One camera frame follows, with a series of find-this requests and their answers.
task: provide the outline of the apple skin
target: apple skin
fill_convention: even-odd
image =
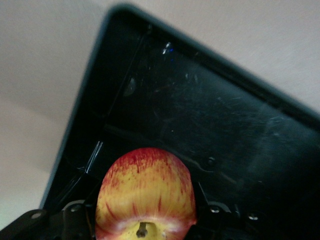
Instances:
[[[190,172],[175,155],[154,147],[133,150],[106,173],[95,213],[97,240],[182,240],[197,221]]]

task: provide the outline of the black plastic bin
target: black plastic bin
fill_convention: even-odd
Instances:
[[[43,199],[86,199],[141,147],[174,153],[209,201],[320,239],[319,116],[140,10],[107,14]]]

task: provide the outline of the apple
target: apple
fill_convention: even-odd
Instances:
[[[116,160],[102,181],[97,240],[182,240],[196,221],[190,172],[165,150],[133,150]]]

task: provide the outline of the white table surface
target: white table surface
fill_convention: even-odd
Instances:
[[[0,229],[39,207],[106,10],[0,4]],[[320,1],[131,0],[320,113]]]

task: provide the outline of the beige surface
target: beige surface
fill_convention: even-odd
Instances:
[[[105,11],[0,3],[0,229],[38,208]],[[320,113],[320,1],[132,0]]]

